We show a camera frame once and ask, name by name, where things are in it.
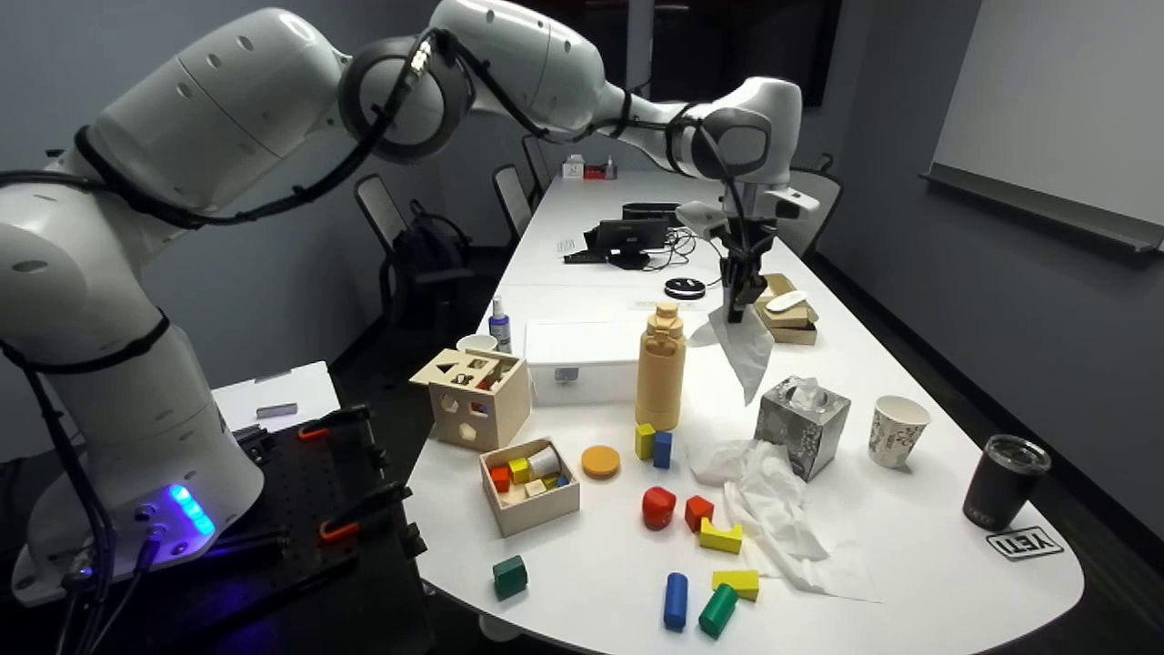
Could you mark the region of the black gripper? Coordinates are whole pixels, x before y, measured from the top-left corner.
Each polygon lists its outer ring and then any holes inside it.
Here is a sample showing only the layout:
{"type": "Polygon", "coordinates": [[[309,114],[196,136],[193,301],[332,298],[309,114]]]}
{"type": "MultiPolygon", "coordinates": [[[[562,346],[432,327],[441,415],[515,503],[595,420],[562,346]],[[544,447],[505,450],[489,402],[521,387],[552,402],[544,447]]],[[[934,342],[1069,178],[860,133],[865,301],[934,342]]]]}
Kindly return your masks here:
{"type": "Polygon", "coordinates": [[[743,310],[750,310],[760,295],[762,295],[762,276],[760,273],[760,256],[771,247],[775,239],[775,227],[771,221],[751,221],[751,220],[731,220],[720,235],[728,256],[725,256],[725,312],[728,324],[743,321],[743,310]]]}

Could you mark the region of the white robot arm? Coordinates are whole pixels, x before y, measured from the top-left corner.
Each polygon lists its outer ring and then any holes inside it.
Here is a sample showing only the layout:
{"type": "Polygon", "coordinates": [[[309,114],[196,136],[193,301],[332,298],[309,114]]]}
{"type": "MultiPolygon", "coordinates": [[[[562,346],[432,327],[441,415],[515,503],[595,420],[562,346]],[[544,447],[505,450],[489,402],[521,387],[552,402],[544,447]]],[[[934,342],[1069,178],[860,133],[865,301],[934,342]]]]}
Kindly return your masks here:
{"type": "Polygon", "coordinates": [[[19,603],[104,597],[135,571],[190,566],[264,493],[184,327],[150,295],[150,265],[196,239],[257,236],[369,157],[426,161],[474,114],[535,137],[619,137],[720,187],[725,306],[760,295],[755,204],[794,193],[794,82],[642,99],[607,76],[595,45],[515,0],[441,0],[418,33],[360,51],[289,8],[254,8],[0,187],[0,346],[61,464],[9,569],[19,603]]]}

